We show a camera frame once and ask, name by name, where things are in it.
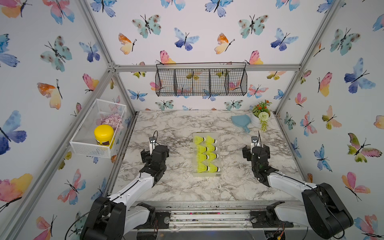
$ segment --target light blue paddle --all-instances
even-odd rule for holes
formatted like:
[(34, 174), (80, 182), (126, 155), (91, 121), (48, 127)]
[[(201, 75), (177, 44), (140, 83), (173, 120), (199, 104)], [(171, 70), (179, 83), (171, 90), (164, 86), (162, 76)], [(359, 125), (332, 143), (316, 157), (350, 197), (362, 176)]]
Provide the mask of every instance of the light blue paddle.
[(246, 133), (249, 133), (247, 125), (251, 122), (248, 115), (232, 116), (232, 122), (237, 127), (242, 127)]

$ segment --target yellow lid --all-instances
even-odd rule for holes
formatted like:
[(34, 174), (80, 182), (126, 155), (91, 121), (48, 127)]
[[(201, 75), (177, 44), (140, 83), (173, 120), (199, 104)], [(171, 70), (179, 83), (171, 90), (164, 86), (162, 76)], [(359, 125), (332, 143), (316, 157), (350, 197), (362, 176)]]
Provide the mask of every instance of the yellow lid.
[(113, 137), (113, 128), (110, 125), (102, 124), (95, 128), (95, 138), (100, 142), (110, 141)]

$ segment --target white wire basket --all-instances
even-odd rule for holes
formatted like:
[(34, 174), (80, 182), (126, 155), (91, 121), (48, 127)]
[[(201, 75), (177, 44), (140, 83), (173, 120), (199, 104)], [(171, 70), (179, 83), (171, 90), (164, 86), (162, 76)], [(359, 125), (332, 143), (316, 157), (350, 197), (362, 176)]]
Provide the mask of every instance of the white wire basket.
[(115, 152), (114, 149), (120, 128), (118, 127), (114, 131), (112, 147), (97, 145), (94, 130), (101, 124), (104, 118), (116, 113), (121, 116), (118, 126), (122, 126), (121, 121), (125, 117), (126, 110), (126, 105), (96, 99), (70, 141), (74, 152), (92, 157), (110, 158), (111, 152)]

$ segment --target marble countertop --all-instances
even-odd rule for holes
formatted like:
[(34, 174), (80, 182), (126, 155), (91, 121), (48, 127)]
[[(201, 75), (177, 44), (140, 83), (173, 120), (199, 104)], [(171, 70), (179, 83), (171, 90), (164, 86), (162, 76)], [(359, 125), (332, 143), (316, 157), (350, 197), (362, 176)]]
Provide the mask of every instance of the marble countertop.
[[(251, 132), (232, 124), (231, 116), (250, 111), (141, 111), (114, 185), (113, 193), (131, 182), (144, 166), (140, 152), (148, 150), (148, 138), (157, 130), (160, 144), (168, 145), (167, 170), (161, 180), (140, 196), (138, 201), (220, 201), (220, 200), (295, 200), (292, 196), (259, 183), (253, 176), (251, 162), (243, 158), (242, 148), (250, 146)], [(217, 132), (220, 135), (222, 175), (193, 177), (192, 149), (194, 132)], [(288, 176), (302, 179), (288, 144), (276, 119), (271, 115), (267, 132), (260, 132), (262, 143), (270, 147), (269, 163)]]

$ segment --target yellow shuttlecock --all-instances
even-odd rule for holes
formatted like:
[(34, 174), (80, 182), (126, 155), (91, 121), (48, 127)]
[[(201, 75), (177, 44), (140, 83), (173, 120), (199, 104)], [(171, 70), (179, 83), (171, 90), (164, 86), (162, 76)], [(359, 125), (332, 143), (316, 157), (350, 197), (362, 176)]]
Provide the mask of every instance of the yellow shuttlecock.
[(215, 165), (213, 165), (212, 163), (210, 163), (208, 165), (208, 171), (209, 172), (220, 172), (220, 168), (219, 167), (216, 167)]
[(210, 136), (207, 136), (207, 137), (205, 137), (204, 138), (204, 140), (207, 142), (207, 143), (210, 143), (210, 144), (212, 144), (212, 143), (215, 143), (216, 142), (216, 140), (215, 139), (213, 139), (212, 137), (210, 137)]
[(217, 158), (217, 154), (212, 153), (212, 152), (207, 152), (207, 156), (208, 156), (208, 158), (207, 158), (208, 161), (212, 161), (215, 158)]
[(203, 147), (201, 145), (196, 145), (196, 148), (197, 148), (197, 152), (198, 153), (203, 153), (203, 152), (206, 152), (207, 151), (207, 147)]
[(202, 162), (202, 161), (205, 161), (205, 160), (209, 159), (209, 156), (201, 154), (201, 153), (198, 153), (196, 155), (196, 159), (197, 159), (198, 162)]
[(217, 147), (211, 145), (211, 144), (207, 144), (207, 151), (208, 152), (213, 152), (213, 151), (216, 151), (217, 150)]
[(208, 167), (199, 162), (199, 165), (197, 166), (197, 172), (205, 172), (208, 171)]
[(195, 137), (193, 138), (193, 142), (194, 142), (195, 144), (199, 144), (199, 143), (201, 143), (201, 142), (203, 142), (203, 141), (204, 141), (204, 138), (203, 138), (203, 137), (195, 136)]

